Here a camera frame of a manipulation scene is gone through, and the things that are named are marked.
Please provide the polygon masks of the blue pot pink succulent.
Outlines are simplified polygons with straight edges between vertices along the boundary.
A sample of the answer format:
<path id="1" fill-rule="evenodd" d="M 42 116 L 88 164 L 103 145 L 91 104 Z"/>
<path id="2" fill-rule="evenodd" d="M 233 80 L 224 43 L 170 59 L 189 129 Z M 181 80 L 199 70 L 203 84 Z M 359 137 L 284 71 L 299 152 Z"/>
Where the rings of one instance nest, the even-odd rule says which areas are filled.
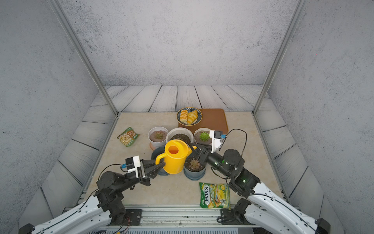
<path id="1" fill-rule="evenodd" d="M 200 163 L 194 156 L 188 156 L 184 164 L 184 174 L 190 180 L 200 180 L 206 173 L 206 164 Z"/>

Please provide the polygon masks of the white pot bright green succulent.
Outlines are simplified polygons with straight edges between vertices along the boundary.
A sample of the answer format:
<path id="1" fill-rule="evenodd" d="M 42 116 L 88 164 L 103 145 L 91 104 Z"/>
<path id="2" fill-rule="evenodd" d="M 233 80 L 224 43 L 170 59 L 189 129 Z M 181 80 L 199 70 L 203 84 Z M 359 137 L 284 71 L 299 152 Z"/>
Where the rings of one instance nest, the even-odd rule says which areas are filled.
<path id="1" fill-rule="evenodd" d="M 199 128 L 194 133 L 194 143 L 202 145 L 211 145 L 212 138 L 210 137 L 210 129 Z"/>

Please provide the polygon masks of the yellow watering can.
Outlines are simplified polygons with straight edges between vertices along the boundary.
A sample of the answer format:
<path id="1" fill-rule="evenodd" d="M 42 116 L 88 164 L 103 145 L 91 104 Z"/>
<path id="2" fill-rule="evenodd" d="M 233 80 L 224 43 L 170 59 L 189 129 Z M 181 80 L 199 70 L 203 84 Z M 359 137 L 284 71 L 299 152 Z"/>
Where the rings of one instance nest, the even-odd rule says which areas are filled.
<path id="1" fill-rule="evenodd" d="M 161 163 L 161 160 L 164 160 L 166 164 L 164 170 L 170 174 L 175 175 L 180 173 L 183 168 L 187 157 L 192 153 L 190 147 L 181 140 L 171 140 L 166 146 L 163 154 L 160 154 L 155 163 Z"/>

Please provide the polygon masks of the large white pot dark soil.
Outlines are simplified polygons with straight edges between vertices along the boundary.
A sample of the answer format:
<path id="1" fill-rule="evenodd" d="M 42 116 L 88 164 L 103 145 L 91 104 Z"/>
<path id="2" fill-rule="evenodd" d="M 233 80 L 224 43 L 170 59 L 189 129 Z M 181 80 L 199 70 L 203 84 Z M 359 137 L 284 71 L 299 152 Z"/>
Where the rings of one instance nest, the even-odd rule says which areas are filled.
<path id="1" fill-rule="evenodd" d="M 174 139 L 181 140 L 187 145 L 193 143 L 194 141 L 192 132 L 182 127 L 174 128 L 169 131 L 169 133 L 167 134 L 166 142 L 169 142 Z"/>

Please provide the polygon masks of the white pot pink-green succulent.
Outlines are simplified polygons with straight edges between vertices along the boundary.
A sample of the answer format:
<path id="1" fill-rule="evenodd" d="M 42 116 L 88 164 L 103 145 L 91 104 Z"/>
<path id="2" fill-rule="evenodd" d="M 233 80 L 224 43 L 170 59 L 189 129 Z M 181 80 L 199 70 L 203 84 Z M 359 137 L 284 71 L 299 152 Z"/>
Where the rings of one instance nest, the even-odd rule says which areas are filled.
<path id="1" fill-rule="evenodd" d="M 168 130 L 164 127 L 152 128 L 148 133 L 150 148 L 154 151 L 159 147 L 164 147 L 167 143 Z"/>

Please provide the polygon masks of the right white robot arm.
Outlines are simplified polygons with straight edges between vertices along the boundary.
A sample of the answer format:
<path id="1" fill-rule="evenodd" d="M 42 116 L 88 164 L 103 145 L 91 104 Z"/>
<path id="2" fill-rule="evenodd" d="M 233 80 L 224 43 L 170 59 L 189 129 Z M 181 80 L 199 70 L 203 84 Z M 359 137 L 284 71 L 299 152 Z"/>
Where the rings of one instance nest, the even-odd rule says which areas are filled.
<path id="1" fill-rule="evenodd" d="M 233 209 L 221 209 L 217 222 L 223 225 L 254 224 L 272 234 L 329 234 L 330 223 L 314 219 L 296 209 L 244 167 L 244 159 L 234 149 L 223 155 L 211 146 L 190 144 L 192 156 L 202 165 L 210 165 L 229 180 L 229 188 L 241 197 Z"/>

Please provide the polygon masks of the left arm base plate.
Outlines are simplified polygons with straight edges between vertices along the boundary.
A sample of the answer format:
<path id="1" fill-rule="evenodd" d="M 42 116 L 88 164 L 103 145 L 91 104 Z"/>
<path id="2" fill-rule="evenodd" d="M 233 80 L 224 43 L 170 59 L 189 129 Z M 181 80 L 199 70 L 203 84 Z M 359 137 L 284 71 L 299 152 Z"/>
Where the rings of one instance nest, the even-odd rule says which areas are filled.
<path id="1" fill-rule="evenodd" d="M 123 226 L 139 226 L 141 217 L 142 217 L 142 209 L 127 209 L 123 214 L 118 216 L 116 220 L 116 225 L 123 225 Z"/>

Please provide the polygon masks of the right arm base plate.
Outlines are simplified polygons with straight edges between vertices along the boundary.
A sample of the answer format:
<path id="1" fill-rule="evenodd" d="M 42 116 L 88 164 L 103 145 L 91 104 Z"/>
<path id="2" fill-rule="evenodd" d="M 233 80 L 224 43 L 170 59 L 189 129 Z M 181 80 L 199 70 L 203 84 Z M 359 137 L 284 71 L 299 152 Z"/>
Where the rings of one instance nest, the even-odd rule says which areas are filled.
<path id="1" fill-rule="evenodd" d="M 249 225 L 244 213 L 236 209 L 221 209 L 216 221 L 222 225 Z"/>

